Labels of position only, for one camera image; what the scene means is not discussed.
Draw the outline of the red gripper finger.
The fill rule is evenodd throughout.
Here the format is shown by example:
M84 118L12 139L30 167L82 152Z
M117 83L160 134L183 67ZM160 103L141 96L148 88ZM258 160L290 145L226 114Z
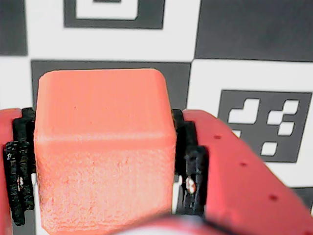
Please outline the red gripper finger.
M25 225L25 212L35 208L31 175L36 172L33 108L0 112L0 233Z
M201 110L172 114L179 214L204 218L214 234L312 234L305 204L223 121Z

